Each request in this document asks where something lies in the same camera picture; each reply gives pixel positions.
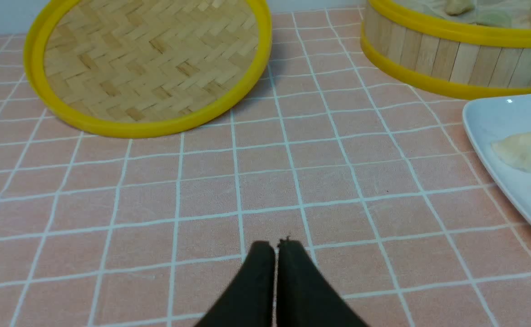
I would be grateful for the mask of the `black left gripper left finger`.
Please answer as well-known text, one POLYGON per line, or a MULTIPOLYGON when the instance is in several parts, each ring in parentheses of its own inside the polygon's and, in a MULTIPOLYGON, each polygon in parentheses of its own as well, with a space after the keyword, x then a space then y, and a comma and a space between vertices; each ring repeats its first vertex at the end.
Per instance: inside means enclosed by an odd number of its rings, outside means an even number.
POLYGON ((251 245, 242 267, 197 327, 271 327, 275 251, 268 241, 251 245))

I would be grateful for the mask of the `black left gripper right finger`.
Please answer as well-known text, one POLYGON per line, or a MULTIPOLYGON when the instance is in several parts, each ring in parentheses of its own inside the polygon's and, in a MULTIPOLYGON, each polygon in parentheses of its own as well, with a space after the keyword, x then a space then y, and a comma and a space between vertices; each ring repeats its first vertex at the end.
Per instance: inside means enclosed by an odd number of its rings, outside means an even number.
POLYGON ((367 327, 322 276, 297 240, 278 243, 278 327, 367 327))

